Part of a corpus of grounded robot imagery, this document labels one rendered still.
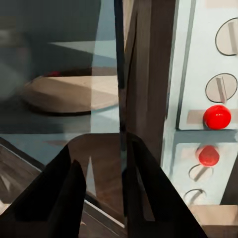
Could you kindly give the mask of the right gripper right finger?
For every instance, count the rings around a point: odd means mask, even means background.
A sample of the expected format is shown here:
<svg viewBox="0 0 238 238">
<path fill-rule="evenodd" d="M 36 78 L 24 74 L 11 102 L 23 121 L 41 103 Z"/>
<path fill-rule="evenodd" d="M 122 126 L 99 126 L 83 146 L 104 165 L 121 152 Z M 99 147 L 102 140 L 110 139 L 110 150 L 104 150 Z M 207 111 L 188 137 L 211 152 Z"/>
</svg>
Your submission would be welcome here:
<svg viewBox="0 0 238 238">
<path fill-rule="evenodd" d="M 128 238 L 207 238 L 143 140 L 130 132 L 124 133 L 124 162 Z M 143 217 L 136 165 L 155 222 Z"/>
</svg>

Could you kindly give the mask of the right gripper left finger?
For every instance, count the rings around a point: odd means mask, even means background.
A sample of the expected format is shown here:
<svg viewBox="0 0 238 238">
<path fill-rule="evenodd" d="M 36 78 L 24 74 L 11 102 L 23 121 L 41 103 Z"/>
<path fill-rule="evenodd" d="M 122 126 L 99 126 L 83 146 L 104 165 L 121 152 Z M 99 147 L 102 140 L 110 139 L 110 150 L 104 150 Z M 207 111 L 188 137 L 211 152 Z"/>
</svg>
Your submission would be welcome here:
<svg viewBox="0 0 238 238">
<path fill-rule="evenodd" d="M 0 216 L 0 238 L 78 238 L 91 133 L 73 140 Z"/>
</svg>

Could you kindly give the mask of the microwave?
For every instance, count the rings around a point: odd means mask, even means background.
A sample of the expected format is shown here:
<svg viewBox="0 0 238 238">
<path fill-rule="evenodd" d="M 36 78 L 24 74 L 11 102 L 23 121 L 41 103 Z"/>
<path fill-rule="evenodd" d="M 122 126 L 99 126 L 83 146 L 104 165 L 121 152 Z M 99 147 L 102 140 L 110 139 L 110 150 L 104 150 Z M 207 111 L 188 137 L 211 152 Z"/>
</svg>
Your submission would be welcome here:
<svg viewBox="0 0 238 238">
<path fill-rule="evenodd" d="M 0 160 L 32 183 L 90 132 L 103 238 L 128 238 L 124 133 L 161 165 L 164 131 L 206 130 L 238 130 L 238 0 L 0 0 Z"/>
</svg>

